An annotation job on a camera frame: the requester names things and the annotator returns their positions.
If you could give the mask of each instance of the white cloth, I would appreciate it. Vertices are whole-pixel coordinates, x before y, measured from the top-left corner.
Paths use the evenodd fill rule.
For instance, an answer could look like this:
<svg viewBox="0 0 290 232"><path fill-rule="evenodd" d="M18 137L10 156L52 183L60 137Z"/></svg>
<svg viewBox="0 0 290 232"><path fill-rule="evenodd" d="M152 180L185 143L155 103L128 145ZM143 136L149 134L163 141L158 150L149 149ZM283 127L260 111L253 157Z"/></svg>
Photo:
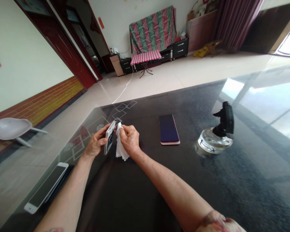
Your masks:
<svg viewBox="0 0 290 232"><path fill-rule="evenodd" d="M121 143L120 140L120 128L122 128L121 123L119 122L117 124L117 128L116 128L116 135L117 135L117 148L116 148L116 157L122 157L122 159L124 161L127 160L127 158L129 158L130 156L128 155L128 153L126 152L126 150L123 148L123 145Z"/></svg>

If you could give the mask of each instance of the green patterned cloth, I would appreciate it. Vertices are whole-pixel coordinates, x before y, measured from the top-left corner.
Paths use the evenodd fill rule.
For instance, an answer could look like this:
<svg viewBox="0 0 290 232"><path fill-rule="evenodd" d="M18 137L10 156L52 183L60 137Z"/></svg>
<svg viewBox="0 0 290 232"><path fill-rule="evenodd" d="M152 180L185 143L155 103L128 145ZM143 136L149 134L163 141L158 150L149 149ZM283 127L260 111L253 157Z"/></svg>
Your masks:
<svg viewBox="0 0 290 232"><path fill-rule="evenodd" d="M166 49L176 39L174 7L130 24L129 31L133 54Z"/></svg>

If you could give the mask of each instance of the white chair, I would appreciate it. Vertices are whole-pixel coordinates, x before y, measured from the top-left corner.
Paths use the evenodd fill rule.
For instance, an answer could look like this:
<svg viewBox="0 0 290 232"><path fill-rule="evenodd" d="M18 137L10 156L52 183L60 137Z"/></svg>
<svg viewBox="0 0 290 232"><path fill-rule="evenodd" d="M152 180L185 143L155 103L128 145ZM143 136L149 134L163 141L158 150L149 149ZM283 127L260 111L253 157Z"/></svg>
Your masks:
<svg viewBox="0 0 290 232"><path fill-rule="evenodd" d="M29 130L39 131L48 134L47 131L36 129L32 127L32 123L27 119L3 118L0 119L0 139L13 140L16 139L22 145L32 147L25 140L20 138L24 133Z"/></svg>

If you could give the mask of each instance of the glass tabletop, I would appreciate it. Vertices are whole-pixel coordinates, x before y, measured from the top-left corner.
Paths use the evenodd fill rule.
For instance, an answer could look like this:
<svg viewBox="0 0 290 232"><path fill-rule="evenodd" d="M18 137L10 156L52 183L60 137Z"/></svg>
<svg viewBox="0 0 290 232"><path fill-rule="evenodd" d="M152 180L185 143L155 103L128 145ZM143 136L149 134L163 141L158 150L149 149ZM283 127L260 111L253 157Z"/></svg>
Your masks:
<svg viewBox="0 0 290 232"><path fill-rule="evenodd" d="M219 124L212 114L224 101L233 106L233 144L203 158L196 142L203 129ZM164 114L173 114L180 145L160 144ZM95 108L52 166L75 165L90 136L113 120L134 125L147 155L247 231L290 231L290 66ZM77 231L181 231L140 167L115 157L116 136L113 141L92 165ZM16 221L33 230L44 213L29 216L20 206L1 230Z"/></svg>

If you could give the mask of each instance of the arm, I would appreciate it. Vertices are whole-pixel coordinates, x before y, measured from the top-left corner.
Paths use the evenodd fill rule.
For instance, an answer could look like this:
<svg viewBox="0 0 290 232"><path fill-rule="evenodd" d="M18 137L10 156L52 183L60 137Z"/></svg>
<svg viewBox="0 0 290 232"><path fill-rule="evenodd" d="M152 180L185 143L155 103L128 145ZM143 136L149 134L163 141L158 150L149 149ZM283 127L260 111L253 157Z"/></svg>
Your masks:
<svg viewBox="0 0 290 232"><path fill-rule="evenodd" d="M68 181L53 201L35 232L76 230L89 171L94 158L101 151L101 146L107 143L105 133L109 127L110 124L106 125L91 137Z"/></svg>
<svg viewBox="0 0 290 232"><path fill-rule="evenodd" d="M158 189L184 231L196 231L201 220L213 208L174 172L157 163L139 147L139 133L134 126L122 125L121 142L131 158Z"/></svg>

